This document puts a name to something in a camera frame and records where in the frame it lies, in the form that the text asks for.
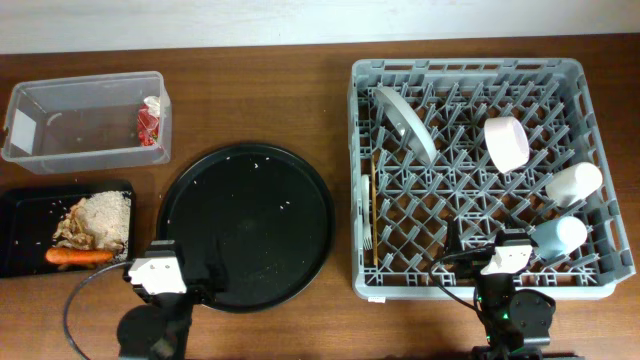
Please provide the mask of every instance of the clear plastic storage bin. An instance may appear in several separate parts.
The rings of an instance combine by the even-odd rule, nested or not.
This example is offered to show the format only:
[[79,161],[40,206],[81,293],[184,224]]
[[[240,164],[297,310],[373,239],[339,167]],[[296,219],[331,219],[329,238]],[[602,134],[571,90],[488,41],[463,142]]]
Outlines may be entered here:
[[[141,146],[138,110],[160,98],[158,139]],[[35,174],[164,164],[171,158],[171,101],[158,72],[24,82],[4,124],[2,158]]]

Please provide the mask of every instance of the plastic container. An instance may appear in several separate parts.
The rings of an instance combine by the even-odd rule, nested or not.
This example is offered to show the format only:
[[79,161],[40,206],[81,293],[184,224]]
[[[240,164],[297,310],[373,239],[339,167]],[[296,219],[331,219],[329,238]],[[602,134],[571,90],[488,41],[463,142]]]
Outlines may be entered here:
[[[58,222],[80,199],[104,191],[122,191],[131,199],[126,257],[133,259],[136,195],[128,181],[13,189],[0,195],[0,278],[61,273],[45,260]],[[86,270],[71,266],[65,272]]]
[[[141,146],[137,113],[160,97],[156,144]],[[13,89],[2,158],[35,174],[164,164],[171,158],[171,101],[158,72],[19,83]]]
[[[424,122],[438,157],[416,158],[384,111],[374,90],[392,87]],[[598,299],[635,274],[611,174],[582,66],[572,59],[360,60],[348,93],[351,162],[353,288],[369,301],[448,299],[429,279],[427,266],[442,250],[447,216],[454,216],[464,248],[492,242],[508,216],[529,234],[536,225],[575,216],[587,241],[569,255],[545,261],[514,277],[556,299]],[[490,161],[483,126],[513,116],[522,124],[529,161],[502,174]],[[377,260],[363,249],[360,176],[377,183]],[[603,185],[563,208],[547,196],[553,174],[580,163],[599,167]],[[434,276],[459,297],[452,272]]]

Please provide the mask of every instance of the black tray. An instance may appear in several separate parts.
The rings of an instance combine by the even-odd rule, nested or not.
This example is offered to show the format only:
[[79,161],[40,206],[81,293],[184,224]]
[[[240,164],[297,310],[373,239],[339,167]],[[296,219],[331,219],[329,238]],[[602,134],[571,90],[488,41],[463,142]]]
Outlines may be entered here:
[[181,248],[185,282],[202,278],[212,263],[213,281],[223,274],[224,290],[204,305],[251,312],[292,298],[313,280],[331,251],[335,214],[329,190],[306,161],[246,144],[187,169],[165,197],[156,233]]
[[[44,258],[54,244],[51,236],[56,231],[60,217],[83,197],[104,191],[130,193],[127,258],[131,259],[134,249],[135,193],[128,181],[14,189],[0,196],[0,278],[60,272],[57,265],[49,264]],[[66,271],[79,270],[86,268],[72,266]]]

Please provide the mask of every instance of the robotic arm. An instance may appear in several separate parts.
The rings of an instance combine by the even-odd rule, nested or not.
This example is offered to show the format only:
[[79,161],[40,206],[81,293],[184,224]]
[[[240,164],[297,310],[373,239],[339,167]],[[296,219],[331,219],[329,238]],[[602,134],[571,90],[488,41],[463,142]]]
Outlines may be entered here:
[[[433,265],[454,265],[457,279],[475,283],[473,306],[464,303],[476,311],[489,346],[475,347],[473,358],[542,359],[540,347],[551,342],[549,328],[555,301],[535,290],[516,291],[513,282],[514,275],[529,267],[535,242],[522,229],[504,229],[493,244],[463,251],[453,221],[449,221],[447,231],[445,253]],[[436,277],[431,278],[443,288]]]
[[175,242],[157,240],[125,271],[124,280],[147,305],[120,320],[120,359],[184,359],[193,306],[213,301],[226,286],[221,264],[195,265],[200,269],[191,273],[199,276],[185,279],[184,257]]

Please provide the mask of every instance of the fork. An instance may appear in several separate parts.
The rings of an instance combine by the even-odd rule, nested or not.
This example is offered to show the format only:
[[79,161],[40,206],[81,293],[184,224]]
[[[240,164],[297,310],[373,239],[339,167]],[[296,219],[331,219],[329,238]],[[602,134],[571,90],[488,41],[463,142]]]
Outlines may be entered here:
[[369,223],[369,203],[371,201],[369,197],[369,175],[362,175],[362,200],[364,207],[364,241],[363,246],[365,250],[373,249],[373,242],[371,240],[371,224]]

